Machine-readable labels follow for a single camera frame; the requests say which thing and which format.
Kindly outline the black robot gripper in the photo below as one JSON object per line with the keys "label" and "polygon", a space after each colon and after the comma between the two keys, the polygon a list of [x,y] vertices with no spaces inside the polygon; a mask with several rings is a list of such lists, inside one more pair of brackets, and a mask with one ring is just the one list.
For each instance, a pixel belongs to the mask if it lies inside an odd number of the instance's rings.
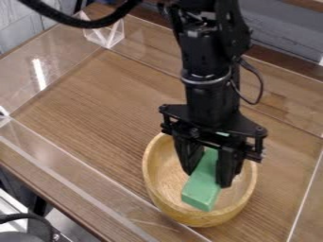
{"label": "black robot gripper", "polygon": [[267,129],[240,110],[239,77],[220,78],[181,74],[185,103],[164,104],[161,132],[171,135],[180,166],[187,175],[196,169],[204,154],[204,145],[216,140],[216,133],[229,134],[219,150],[216,183],[221,188],[232,185],[241,173],[243,160],[259,163],[263,159]]}

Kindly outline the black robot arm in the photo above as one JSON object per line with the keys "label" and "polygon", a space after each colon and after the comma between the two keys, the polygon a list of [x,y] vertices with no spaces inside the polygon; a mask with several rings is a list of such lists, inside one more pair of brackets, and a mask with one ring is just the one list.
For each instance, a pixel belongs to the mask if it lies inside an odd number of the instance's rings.
{"label": "black robot arm", "polygon": [[173,138],[181,169],[191,174],[207,147],[219,156],[215,183],[227,188],[243,162],[263,159],[267,129],[240,110],[240,70],[256,69],[243,59],[251,47],[252,30],[241,15],[239,0],[175,0],[159,6],[172,24],[180,48],[183,104],[159,108],[161,131]]}

